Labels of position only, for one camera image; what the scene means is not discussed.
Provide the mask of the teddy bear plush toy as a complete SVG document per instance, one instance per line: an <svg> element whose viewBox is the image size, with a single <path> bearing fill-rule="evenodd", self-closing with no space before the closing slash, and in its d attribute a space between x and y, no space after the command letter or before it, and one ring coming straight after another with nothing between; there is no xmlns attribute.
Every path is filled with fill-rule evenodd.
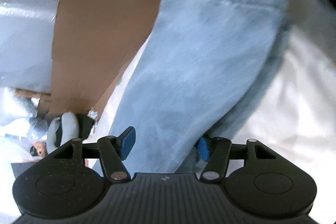
<svg viewBox="0 0 336 224"><path fill-rule="evenodd" d="M46 142L45 141L36 141L30 148L31 156L38 156L44 158L48 155Z"/></svg>

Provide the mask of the grey neck pillow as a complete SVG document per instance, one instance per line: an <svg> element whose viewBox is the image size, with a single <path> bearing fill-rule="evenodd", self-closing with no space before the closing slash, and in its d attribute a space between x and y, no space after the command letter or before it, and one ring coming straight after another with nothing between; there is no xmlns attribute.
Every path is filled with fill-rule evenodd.
<svg viewBox="0 0 336 224"><path fill-rule="evenodd" d="M79 122L76 115L66 112L54 118L47 132L46 149L50 154L71 139L79 138Z"/></svg>

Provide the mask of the light blue denim pants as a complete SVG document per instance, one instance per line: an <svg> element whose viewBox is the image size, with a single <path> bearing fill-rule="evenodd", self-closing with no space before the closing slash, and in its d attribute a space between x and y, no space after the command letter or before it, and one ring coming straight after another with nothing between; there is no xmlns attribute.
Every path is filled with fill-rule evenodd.
<svg viewBox="0 0 336 224"><path fill-rule="evenodd" d="M286 43L287 0L161 0L110 134L135 128L129 173L173 173Z"/></svg>

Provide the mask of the cream bear print bedsheet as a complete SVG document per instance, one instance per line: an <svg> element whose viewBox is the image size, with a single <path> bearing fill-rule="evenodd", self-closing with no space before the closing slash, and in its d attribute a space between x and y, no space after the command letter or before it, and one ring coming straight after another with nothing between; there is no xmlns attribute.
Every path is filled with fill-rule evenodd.
<svg viewBox="0 0 336 224"><path fill-rule="evenodd" d="M260 90L248 91L204 135L278 144L290 159L301 161L303 154L314 151L313 141L324 149L335 146L335 8L328 0L287 0L286 18L286 43L277 62L257 79ZM147 40L110 96L90 142L111 135L121 97ZM174 173L198 173L202 168L194 145Z"/></svg>

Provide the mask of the black cloth under pillow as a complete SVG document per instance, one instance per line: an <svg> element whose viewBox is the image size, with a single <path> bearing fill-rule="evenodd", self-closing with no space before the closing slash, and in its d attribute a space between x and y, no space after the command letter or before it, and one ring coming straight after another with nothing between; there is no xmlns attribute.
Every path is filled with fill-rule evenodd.
<svg viewBox="0 0 336 224"><path fill-rule="evenodd" d="M79 124L79 138L85 140L90 135L95 120L85 114L76 114L76 118Z"/></svg>

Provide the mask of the brown cardboard sheet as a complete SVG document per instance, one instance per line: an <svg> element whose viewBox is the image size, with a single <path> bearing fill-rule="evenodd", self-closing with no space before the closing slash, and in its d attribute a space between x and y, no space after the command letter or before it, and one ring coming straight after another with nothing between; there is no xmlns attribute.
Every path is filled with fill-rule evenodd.
<svg viewBox="0 0 336 224"><path fill-rule="evenodd" d="M153 28L160 0L59 0L50 114L101 113Z"/></svg>

